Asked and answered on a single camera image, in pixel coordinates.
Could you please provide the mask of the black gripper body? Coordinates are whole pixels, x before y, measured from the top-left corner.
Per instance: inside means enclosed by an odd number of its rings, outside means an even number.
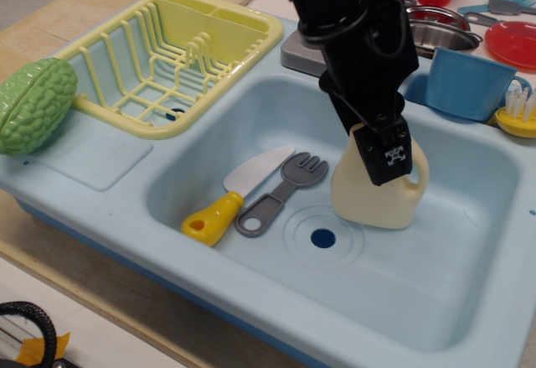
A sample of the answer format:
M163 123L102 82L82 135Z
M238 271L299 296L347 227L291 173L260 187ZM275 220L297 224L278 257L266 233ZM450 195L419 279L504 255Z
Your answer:
M418 66L403 0L291 0L304 45L319 49L348 127L387 132L401 120L398 89Z

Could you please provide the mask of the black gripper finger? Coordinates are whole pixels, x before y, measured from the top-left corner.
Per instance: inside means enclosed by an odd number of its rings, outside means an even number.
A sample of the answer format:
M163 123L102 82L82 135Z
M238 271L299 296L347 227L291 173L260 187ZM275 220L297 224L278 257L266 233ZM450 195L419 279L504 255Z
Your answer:
M356 142L372 184L381 186L411 173L411 135L403 117L379 132L359 123L353 127L350 137Z

